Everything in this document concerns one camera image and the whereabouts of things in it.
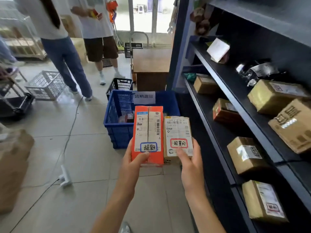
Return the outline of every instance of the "white plastic crate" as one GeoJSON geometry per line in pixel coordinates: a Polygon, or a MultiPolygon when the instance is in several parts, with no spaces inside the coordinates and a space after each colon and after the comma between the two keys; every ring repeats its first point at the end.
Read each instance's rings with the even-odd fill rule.
{"type": "Polygon", "coordinates": [[[58,71],[41,71],[25,88],[36,100],[55,101],[64,90],[66,84],[58,71]]]}

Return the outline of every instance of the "white t-shirt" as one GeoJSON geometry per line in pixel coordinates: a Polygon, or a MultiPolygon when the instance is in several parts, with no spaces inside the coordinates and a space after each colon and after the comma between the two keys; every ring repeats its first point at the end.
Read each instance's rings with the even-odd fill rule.
{"type": "Polygon", "coordinates": [[[68,37],[68,32],[60,19],[60,27],[56,28],[49,14],[45,11],[40,0],[14,0],[16,8],[23,15],[30,16],[31,21],[40,38],[43,39],[63,39],[68,37]]]}
{"type": "Polygon", "coordinates": [[[82,24],[82,36],[84,39],[104,38],[113,36],[112,24],[106,10],[107,0],[68,0],[69,7],[78,6],[87,9],[95,9],[98,14],[103,13],[101,20],[91,17],[80,17],[82,24]]]}

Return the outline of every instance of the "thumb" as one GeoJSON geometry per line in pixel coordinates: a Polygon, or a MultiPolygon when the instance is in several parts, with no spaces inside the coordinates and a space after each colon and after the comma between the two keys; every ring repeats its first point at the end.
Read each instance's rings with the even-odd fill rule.
{"type": "Polygon", "coordinates": [[[177,156],[180,158],[182,165],[186,165],[187,163],[191,162],[188,155],[183,151],[183,149],[178,148],[176,150],[177,156]]]}
{"type": "Polygon", "coordinates": [[[146,161],[149,158],[149,152],[140,153],[136,158],[132,161],[135,165],[140,166],[144,161],[146,161]]]}

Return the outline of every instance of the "wooden table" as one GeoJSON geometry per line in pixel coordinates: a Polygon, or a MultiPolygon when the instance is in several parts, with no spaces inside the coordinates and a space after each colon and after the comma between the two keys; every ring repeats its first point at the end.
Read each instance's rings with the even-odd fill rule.
{"type": "Polygon", "coordinates": [[[133,75],[136,74],[138,91],[165,90],[171,56],[171,48],[133,49],[133,75]]]}

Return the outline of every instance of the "finger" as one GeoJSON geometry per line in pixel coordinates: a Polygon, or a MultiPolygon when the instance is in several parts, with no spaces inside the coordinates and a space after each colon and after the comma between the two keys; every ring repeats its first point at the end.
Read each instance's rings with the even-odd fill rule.
{"type": "Polygon", "coordinates": [[[144,161],[149,158],[149,152],[140,153],[136,158],[132,161],[134,165],[140,166],[144,161]]]}
{"type": "Polygon", "coordinates": [[[183,149],[177,148],[176,153],[177,153],[177,156],[180,158],[183,166],[185,166],[188,163],[191,163],[188,155],[184,152],[183,149]]]}
{"type": "Polygon", "coordinates": [[[126,163],[130,163],[132,161],[132,139],[128,143],[125,155],[123,157],[123,162],[126,162],[126,163]]]}
{"type": "Polygon", "coordinates": [[[202,156],[201,156],[201,147],[199,143],[196,141],[196,139],[192,138],[192,143],[193,143],[193,157],[192,157],[192,163],[196,167],[203,167],[202,163],[202,156]]]}

